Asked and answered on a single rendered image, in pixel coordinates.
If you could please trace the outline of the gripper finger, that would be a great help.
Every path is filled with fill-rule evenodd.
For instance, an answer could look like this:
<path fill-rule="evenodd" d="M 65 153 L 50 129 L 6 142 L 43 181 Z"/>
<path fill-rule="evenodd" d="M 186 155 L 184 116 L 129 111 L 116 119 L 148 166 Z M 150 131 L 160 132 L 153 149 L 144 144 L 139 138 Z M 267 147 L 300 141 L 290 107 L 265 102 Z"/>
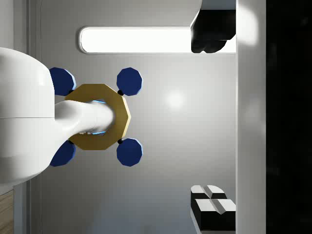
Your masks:
<path fill-rule="evenodd" d="M 236 0 L 202 0 L 191 23 L 191 51 L 220 51 L 236 35 Z"/>
<path fill-rule="evenodd" d="M 191 187 L 190 214 L 197 234 L 236 234 L 236 205 L 215 185 Z"/>

